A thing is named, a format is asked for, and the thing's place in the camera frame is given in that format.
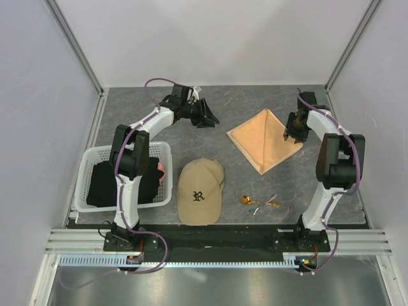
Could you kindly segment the peach satin napkin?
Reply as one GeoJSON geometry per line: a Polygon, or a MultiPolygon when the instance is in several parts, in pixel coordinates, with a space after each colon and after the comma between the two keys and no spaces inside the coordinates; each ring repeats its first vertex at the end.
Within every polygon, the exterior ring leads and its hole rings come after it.
{"type": "Polygon", "coordinates": [[[285,126],[268,108],[227,132],[260,175],[296,154],[302,143],[284,138],[285,126]]]}

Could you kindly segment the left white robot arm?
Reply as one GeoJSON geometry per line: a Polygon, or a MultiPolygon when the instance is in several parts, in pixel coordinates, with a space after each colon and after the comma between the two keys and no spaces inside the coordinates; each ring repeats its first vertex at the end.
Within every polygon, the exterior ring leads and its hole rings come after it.
{"type": "Polygon", "coordinates": [[[189,119],[196,128],[214,128],[219,123],[199,92],[198,86],[174,84],[171,94],[148,115],[115,130],[109,162],[117,184],[117,209],[111,234],[127,251],[139,246],[143,234],[138,231],[138,190],[149,165],[150,139],[180,119],[189,119]]]}

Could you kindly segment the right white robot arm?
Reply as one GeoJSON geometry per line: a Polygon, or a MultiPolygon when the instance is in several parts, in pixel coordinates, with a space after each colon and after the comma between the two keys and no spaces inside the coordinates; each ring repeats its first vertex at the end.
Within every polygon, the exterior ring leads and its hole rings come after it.
{"type": "Polygon", "coordinates": [[[310,131],[321,140],[315,168],[318,185],[292,234],[299,251],[327,243],[328,220],[341,197],[357,192],[365,155],[363,135],[342,127],[326,106],[317,103],[314,92],[298,91],[297,111],[289,114],[283,137],[305,143],[310,131]]]}

